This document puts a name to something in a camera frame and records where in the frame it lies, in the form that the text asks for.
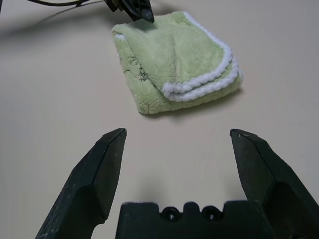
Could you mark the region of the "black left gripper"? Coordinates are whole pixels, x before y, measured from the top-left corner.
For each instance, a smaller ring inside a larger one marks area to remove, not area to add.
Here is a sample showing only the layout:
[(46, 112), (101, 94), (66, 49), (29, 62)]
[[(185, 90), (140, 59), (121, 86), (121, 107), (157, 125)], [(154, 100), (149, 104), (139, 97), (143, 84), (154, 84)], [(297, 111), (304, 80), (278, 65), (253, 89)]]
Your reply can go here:
[(154, 23), (154, 14), (150, 0), (104, 0), (112, 12), (125, 11), (133, 20), (144, 19)]

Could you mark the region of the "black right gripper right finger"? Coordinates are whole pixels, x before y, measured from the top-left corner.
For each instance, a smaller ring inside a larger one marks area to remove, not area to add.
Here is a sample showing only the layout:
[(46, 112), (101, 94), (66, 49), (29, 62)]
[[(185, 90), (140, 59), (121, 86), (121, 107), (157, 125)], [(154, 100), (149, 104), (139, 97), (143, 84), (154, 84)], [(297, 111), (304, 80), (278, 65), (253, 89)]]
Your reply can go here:
[(319, 206), (293, 169), (256, 134), (230, 131), (246, 198), (258, 201), (278, 239), (317, 239)]

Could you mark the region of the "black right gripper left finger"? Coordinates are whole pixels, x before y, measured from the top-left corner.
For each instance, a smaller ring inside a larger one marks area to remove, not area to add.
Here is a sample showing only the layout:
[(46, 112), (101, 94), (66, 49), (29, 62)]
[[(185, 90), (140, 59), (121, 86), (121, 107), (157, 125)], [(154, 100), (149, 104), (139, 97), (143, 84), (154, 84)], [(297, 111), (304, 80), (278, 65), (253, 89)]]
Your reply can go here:
[(77, 163), (36, 235), (89, 239), (107, 220), (119, 181), (127, 131), (103, 135)]

